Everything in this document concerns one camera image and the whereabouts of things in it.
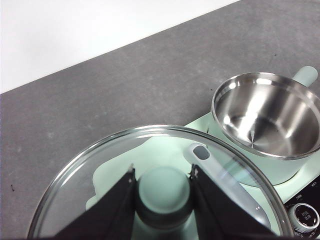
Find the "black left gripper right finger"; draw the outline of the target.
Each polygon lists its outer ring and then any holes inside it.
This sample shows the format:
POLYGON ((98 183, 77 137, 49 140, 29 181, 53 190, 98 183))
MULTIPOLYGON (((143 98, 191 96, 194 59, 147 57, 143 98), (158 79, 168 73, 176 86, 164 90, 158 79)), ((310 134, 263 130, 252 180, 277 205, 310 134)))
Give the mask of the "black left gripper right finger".
POLYGON ((266 226, 239 207, 196 164, 190 183, 200 240, 276 240, 266 226))

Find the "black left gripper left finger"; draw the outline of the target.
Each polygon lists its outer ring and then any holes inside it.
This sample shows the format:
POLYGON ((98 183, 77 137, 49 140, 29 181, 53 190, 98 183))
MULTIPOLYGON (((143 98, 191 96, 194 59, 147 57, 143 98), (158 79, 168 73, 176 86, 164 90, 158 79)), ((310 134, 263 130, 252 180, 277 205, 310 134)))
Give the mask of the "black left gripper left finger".
POLYGON ((137 180, 131 166, 89 210, 54 236, 55 240, 130 240, 137 180))

